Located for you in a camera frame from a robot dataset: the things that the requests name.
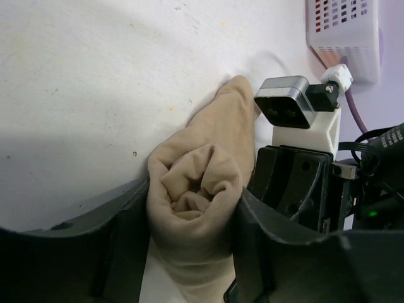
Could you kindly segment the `beige t shirt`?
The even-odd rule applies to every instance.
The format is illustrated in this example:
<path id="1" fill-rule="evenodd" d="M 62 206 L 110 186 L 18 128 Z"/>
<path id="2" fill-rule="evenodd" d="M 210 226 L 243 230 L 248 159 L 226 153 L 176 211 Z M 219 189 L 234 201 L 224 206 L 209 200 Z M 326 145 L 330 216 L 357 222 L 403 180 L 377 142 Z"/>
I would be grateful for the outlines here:
<path id="1" fill-rule="evenodd" d="M 222 302 L 234 281 L 230 219 L 254 170 L 257 118 L 235 76 L 148 159 L 151 237 L 188 302 Z"/>

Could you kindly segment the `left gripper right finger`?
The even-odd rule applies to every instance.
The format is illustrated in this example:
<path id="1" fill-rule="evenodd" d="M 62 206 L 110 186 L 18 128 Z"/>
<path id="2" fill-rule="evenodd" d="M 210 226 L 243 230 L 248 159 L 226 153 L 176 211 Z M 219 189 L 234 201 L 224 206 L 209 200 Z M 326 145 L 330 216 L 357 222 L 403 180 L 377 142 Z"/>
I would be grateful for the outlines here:
<path id="1" fill-rule="evenodd" d="M 403 232 L 320 234 L 243 190 L 226 302 L 402 302 Z"/>

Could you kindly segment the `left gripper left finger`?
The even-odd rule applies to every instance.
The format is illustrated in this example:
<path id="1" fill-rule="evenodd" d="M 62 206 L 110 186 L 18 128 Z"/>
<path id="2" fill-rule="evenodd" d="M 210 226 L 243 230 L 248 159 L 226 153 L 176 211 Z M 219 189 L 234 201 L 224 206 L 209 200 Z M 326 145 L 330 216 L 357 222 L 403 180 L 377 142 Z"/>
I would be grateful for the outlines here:
<path id="1" fill-rule="evenodd" d="M 48 230 L 1 229 L 1 301 L 139 301 L 149 183 Z"/>

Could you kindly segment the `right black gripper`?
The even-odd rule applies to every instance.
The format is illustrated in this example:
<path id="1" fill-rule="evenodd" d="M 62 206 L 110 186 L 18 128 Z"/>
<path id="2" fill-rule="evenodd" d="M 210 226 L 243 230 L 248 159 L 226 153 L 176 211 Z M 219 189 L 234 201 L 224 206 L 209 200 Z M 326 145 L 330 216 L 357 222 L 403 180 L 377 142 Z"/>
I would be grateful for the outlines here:
<path id="1" fill-rule="evenodd" d="M 341 142 L 351 158 L 336 163 L 328 191 L 331 155 L 265 146 L 247 186 L 257 215 L 279 211 L 316 232 L 403 230 L 403 125 L 375 129 Z"/>

